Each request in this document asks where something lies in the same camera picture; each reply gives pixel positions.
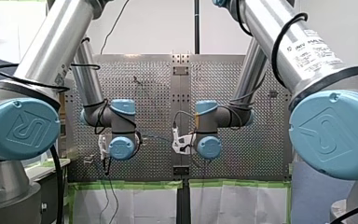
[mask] metal bracket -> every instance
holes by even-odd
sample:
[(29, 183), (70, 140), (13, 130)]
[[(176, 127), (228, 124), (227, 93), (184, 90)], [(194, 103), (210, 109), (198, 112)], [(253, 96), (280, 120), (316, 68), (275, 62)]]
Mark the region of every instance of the metal bracket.
[(188, 166), (173, 166), (173, 175), (189, 175), (190, 168)]
[(172, 72), (174, 76), (188, 76), (188, 66), (174, 66)]

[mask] white object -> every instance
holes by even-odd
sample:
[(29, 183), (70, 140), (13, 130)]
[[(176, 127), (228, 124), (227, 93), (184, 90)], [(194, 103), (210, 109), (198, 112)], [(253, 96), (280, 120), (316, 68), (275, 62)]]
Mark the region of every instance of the white object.
[(179, 137), (179, 130), (176, 127), (176, 128), (172, 128), (172, 134), (173, 134), (172, 148), (176, 153), (182, 155), (189, 155), (190, 153), (193, 153), (194, 150), (191, 150), (193, 149), (191, 146), (193, 146), (194, 142), (196, 141), (195, 133)]
[(101, 154), (101, 161), (103, 161), (106, 158), (106, 155), (108, 153), (108, 145), (106, 144), (106, 137), (105, 134), (100, 134), (98, 136), (98, 148), (100, 149)]

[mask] silver robot arm segment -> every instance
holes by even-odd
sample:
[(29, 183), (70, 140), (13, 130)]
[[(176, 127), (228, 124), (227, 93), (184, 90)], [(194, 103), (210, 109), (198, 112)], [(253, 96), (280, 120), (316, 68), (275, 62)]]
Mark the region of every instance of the silver robot arm segment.
[(243, 62), (237, 88), (229, 104), (218, 105), (216, 101), (196, 103), (197, 130), (194, 147), (202, 158), (212, 160), (220, 155), (222, 146), (218, 138), (218, 128), (252, 124), (254, 119), (252, 104), (255, 93), (264, 80), (266, 63), (266, 55), (253, 39)]

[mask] robotic arm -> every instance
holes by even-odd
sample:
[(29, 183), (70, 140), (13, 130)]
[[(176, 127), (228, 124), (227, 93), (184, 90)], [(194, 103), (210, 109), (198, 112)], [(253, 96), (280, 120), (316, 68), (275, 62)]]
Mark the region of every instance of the robotic arm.
[(126, 160), (137, 148), (133, 100), (116, 99), (108, 104), (95, 70), (88, 66), (92, 54), (89, 40), (83, 37), (91, 20), (100, 17), (105, 3), (56, 1), (14, 79), (0, 81), (1, 161), (30, 159), (55, 143), (60, 125), (57, 93), (64, 89), (63, 81), (74, 57), (73, 72), (84, 106), (82, 120), (93, 127), (112, 128), (112, 158)]
[(239, 11), (237, 0), (213, 2), (247, 24), (251, 46), (259, 45), (247, 57), (264, 53), (292, 93), (289, 133), (299, 155), (323, 174), (358, 180), (358, 66), (342, 62), (285, 0), (240, 1)]

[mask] vertical metal rail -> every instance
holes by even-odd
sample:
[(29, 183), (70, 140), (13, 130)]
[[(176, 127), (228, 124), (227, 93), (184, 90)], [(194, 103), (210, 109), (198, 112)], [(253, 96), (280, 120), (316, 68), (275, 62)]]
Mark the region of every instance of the vertical metal rail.
[(200, 0), (194, 0), (195, 54), (200, 54)]

